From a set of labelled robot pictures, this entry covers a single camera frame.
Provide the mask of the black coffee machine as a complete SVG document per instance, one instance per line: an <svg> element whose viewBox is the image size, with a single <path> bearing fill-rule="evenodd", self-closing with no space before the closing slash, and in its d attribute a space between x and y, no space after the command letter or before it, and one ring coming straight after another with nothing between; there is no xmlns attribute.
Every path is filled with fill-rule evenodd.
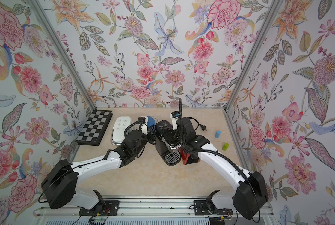
<svg viewBox="0 0 335 225"><path fill-rule="evenodd" d="M154 134L156 136L155 148L161 159L168 166L174 166L178 164L182 159L179 152L181 146L170 146L167 143L167 134L168 131L171 129L173 129L173 126L167 120L162 120L156 123L154 129Z"/></svg>

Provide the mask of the blue microfiber cloth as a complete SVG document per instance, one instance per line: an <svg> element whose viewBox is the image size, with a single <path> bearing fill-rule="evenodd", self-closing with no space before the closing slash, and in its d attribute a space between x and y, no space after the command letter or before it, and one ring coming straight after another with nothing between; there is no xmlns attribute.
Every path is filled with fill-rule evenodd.
<svg viewBox="0 0 335 225"><path fill-rule="evenodd" d="M156 120L155 118L151 117L151 116L148 116L147 117L147 126L150 128L150 129L153 129L155 127L155 124L156 124Z"/></svg>

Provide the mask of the red coffee machine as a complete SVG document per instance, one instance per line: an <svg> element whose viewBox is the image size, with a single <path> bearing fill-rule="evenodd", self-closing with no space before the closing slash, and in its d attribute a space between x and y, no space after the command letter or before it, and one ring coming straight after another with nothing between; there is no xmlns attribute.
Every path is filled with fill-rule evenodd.
<svg viewBox="0 0 335 225"><path fill-rule="evenodd" d="M200 161L199 158L194 158L191 154L185 153L182 148L179 149L179 152L184 165L195 164Z"/></svg>

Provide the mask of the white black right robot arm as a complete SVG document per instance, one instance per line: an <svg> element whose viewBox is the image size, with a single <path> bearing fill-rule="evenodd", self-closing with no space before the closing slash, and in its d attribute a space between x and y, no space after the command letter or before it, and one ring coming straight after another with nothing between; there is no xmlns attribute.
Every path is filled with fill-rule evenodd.
<svg viewBox="0 0 335 225"><path fill-rule="evenodd" d="M219 152L207 138L197 135L190 118L181 117L175 111L171 120L181 150L193 159L206 162L235 190L233 195L224 194L221 191L209 195L207 200L212 206L219 210L234 209L248 220L252 220L255 215L260 215L261 208L268 202L263 175L238 166Z"/></svg>

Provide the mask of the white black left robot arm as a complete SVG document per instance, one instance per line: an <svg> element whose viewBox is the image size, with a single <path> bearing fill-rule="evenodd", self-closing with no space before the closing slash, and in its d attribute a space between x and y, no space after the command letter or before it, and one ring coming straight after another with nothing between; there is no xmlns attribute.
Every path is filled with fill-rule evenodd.
<svg viewBox="0 0 335 225"><path fill-rule="evenodd" d="M141 156L147 143L155 143L150 128L146 134L140 129L132 130L116 149L108 150L103 156L73 163L66 159L59 161L41 183L45 201L53 210L72 205L95 214L103 213L107 206L102 195L97 190L86 191L77 185L100 173L127 166Z"/></svg>

